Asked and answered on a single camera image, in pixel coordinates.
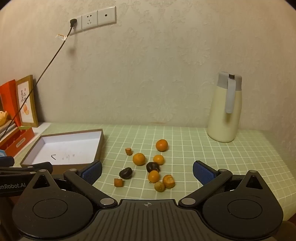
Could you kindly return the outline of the square carrot piece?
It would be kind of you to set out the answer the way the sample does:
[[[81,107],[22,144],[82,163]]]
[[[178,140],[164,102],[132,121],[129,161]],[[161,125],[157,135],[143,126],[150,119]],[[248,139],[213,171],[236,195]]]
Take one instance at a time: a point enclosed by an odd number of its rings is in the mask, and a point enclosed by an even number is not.
[[[115,187],[123,187],[124,186],[124,181],[119,178],[114,179],[114,186]]]

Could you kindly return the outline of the dark passion fruit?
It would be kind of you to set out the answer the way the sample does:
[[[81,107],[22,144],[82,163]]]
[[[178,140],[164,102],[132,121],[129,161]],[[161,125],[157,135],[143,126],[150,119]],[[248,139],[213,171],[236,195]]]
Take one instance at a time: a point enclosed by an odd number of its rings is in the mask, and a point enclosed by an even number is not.
[[[120,178],[122,178],[124,180],[128,180],[128,179],[132,178],[132,174],[133,174],[133,170],[130,167],[127,167],[119,172]]]
[[[160,172],[160,167],[159,164],[156,162],[148,162],[146,165],[146,170],[148,173],[150,173],[151,171]]]

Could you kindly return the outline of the brownish green small fruit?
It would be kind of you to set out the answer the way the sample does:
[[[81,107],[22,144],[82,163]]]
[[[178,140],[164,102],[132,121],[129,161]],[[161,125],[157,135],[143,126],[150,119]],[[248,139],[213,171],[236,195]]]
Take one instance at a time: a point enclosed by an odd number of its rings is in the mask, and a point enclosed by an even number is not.
[[[158,181],[154,184],[154,189],[157,191],[157,192],[164,192],[166,187],[165,185],[163,184],[163,182],[161,181]]]

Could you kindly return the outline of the small carrot cylinder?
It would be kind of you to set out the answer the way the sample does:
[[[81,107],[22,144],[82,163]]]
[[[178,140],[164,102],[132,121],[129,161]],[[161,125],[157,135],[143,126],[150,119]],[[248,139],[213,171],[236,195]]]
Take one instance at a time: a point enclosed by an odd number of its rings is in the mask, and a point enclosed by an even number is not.
[[[128,156],[131,156],[131,155],[132,155],[132,149],[131,149],[131,148],[126,148],[126,149],[125,149],[125,153],[126,153]]]

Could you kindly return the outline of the small orange kumquat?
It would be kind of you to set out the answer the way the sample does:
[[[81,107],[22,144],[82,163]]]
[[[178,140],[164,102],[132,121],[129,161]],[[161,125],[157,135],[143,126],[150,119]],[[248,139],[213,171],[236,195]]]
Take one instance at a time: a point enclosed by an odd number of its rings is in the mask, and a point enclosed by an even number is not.
[[[155,155],[153,161],[159,165],[163,165],[165,163],[165,158],[162,155]]]

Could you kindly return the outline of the oval orange kumquat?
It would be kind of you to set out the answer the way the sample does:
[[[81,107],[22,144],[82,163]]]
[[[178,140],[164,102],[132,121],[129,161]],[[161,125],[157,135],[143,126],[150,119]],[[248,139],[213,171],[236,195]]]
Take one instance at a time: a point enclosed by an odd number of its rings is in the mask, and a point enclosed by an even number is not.
[[[160,180],[160,174],[157,170],[152,170],[151,172],[149,172],[148,174],[148,180],[151,183],[157,183]]]

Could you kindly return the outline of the large orange tangerine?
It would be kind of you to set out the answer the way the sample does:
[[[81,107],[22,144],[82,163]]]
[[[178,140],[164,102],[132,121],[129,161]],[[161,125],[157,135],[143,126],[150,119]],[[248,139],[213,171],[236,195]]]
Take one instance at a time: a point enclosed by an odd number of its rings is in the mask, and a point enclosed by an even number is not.
[[[142,153],[136,153],[133,155],[132,161],[137,166],[142,166],[146,162],[146,157]]]

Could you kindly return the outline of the orange red box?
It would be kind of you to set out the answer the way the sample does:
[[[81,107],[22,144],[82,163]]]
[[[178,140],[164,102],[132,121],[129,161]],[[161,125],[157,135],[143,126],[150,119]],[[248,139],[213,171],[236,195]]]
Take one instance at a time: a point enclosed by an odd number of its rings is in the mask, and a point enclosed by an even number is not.
[[[14,157],[34,136],[32,127],[21,126],[13,129],[1,140],[1,157]]]

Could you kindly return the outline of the brown cardboard tray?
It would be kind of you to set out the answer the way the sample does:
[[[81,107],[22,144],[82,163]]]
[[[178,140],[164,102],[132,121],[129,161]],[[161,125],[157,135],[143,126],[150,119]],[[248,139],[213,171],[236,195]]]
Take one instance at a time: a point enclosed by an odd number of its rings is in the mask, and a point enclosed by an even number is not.
[[[100,159],[104,143],[102,129],[39,136],[25,154],[22,167],[50,162],[54,174],[86,167]]]

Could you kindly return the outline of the stack of books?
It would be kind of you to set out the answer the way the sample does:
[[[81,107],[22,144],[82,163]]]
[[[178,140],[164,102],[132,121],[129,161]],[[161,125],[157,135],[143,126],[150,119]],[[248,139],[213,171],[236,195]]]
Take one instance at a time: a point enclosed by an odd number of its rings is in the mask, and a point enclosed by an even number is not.
[[[16,128],[15,122],[11,120],[6,120],[6,122],[0,127],[1,139],[3,139],[4,136],[12,131],[14,128]]]

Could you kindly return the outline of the yellow plush toy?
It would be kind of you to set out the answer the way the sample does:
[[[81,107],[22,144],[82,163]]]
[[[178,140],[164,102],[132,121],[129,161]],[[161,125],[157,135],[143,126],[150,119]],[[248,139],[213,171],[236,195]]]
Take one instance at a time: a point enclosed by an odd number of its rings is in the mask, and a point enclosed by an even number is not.
[[[7,116],[7,111],[0,111],[0,126],[3,126],[6,123]]]

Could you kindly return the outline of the cream thermos jug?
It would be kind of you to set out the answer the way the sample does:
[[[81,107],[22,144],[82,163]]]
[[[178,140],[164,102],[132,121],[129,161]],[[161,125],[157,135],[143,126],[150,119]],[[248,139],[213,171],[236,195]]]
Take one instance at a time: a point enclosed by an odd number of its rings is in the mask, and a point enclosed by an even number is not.
[[[211,103],[207,134],[221,142],[232,142],[242,109],[242,76],[221,71]]]

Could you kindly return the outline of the wooden picture frame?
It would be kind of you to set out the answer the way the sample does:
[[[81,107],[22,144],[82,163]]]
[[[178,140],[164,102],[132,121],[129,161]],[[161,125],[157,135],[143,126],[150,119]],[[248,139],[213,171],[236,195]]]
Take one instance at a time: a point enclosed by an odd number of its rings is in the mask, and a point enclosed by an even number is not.
[[[21,124],[37,128],[39,122],[35,108],[32,75],[16,81],[16,97]]]

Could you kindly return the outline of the white wall socket panel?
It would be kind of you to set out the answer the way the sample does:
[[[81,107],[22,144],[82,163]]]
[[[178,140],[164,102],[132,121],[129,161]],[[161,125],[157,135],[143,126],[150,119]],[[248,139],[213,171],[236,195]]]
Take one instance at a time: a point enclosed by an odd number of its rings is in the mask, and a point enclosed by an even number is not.
[[[116,23],[116,6],[91,11],[75,19],[77,22],[70,35],[75,35],[101,26],[112,25]]]

